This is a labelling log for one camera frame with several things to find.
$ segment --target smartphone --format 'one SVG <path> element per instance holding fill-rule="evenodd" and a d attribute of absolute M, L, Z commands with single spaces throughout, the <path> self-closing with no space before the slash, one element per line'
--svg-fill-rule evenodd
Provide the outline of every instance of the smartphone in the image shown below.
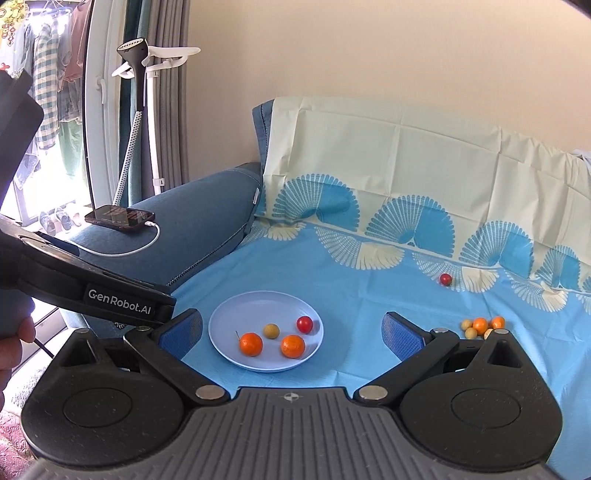
<path fill-rule="evenodd" d="M 144 226 L 145 222 L 153 222 L 154 212 L 135 208 L 103 205 L 85 215 L 84 220 L 93 225 L 100 225 L 120 232 L 133 232 Z"/>

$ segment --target pile of fruit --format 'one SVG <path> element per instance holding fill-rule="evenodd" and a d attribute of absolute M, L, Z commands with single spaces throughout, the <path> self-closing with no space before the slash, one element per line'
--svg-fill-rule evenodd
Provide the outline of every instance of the pile of fruit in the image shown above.
<path fill-rule="evenodd" d="M 297 319 L 295 326 L 301 333 L 308 335 L 314 328 L 314 322 L 310 317 L 304 316 Z M 280 334 L 279 327 L 274 323 L 269 323 L 263 328 L 262 334 L 269 340 L 275 340 Z M 249 332 L 238 336 L 238 342 L 240 351 L 244 355 L 257 356 L 262 352 L 262 338 L 256 333 Z M 281 341 L 280 348 L 284 356 L 294 359 L 303 355 L 306 350 L 306 343 L 300 335 L 287 335 Z"/>
<path fill-rule="evenodd" d="M 493 330 L 505 328 L 505 319 L 495 317 L 490 322 L 484 317 L 478 317 L 474 320 L 466 319 L 460 324 L 460 328 L 464 331 L 464 335 L 468 340 L 474 340 L 479 335 L 486 340 Z"/>

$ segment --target red ball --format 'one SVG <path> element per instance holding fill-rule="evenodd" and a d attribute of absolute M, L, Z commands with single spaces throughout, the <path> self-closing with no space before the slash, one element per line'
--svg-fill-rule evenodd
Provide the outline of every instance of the red ball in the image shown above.
<path fill-rule="evenodd" d="M 314 322 L 312 322 L 312 319 L 305 316 L 298 318 L 295 325 L 301 333 L 305 333 L 306 335 L 312 331 L 312 328 L 314 328 Z"/>
<path fill-rule="evenodd" d="M 439 283 L 444 287 L 449 287 L 452 284 L 452 276 L 449 273 L 442 273 L 441 277 L 439 277 Z"/>

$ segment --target pink blanket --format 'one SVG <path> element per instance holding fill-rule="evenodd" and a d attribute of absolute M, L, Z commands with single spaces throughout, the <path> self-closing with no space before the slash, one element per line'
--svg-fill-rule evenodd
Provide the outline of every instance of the pink blanket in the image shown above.
<path fill-rule="evenodd" d="M 18 477 L 32 461 L 20 419 L 7 411 L 0 412 L 0 480 Z"/>

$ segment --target plaid shirt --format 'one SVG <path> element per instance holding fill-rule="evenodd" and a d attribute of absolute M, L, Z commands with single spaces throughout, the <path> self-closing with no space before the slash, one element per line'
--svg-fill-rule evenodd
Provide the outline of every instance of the plaid shirt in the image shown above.
<path fill-rule="evenodd" d="M 60 44 L 57 19 L 44 24 L 35 40 L 33 91 L 35 101 L 43 108 L 43 122 L 37 131 L 37 147 L 48 150 L 56 144 L 59 120 L 57 116 L 58 64 Z"/>

